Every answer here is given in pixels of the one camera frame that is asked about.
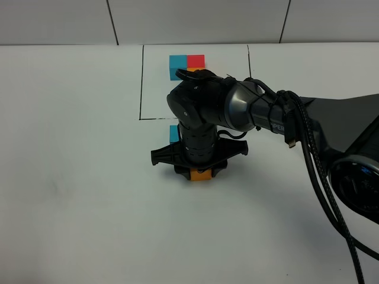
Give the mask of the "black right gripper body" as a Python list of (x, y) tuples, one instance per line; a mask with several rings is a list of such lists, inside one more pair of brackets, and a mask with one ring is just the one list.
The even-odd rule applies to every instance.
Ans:
[(152, 165), (166, 163), (189, 169), (209, 169), (238, 154), (248, 154), (247, 141), (219, 139), (213, 145), (201, 150), (184, 146), (183, 142), (151, 151)]

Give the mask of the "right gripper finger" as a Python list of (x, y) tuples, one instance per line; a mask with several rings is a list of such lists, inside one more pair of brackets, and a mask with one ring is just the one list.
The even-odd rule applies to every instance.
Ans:
[(222, 170), (227, 168), (227, 164), (215, 164), (211, 168), (211, 177), (215, 178)]
[(191, 171), (187, 167), (174, 166), (174, 171), (176, 174), (181, 175), (186, 178), (186, 180), (191, 179)]

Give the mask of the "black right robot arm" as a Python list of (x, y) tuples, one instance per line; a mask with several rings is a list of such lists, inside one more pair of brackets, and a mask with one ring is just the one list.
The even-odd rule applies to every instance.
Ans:
[(248, 145), (221, 138), (217, 127), (246, 133), (264, 128), (293, 147), (311, 134), (316, 156), (337, 197), (351, 210), (378, 221), (378, 95), (348, 99), (307, 98), (274, 92), (263, 82), (221, 78), (209, 70), (176, 71), (181, 83), (167, 96), (178, 119), (179, 140), (151, 152), (153, 164), (221, 170)]

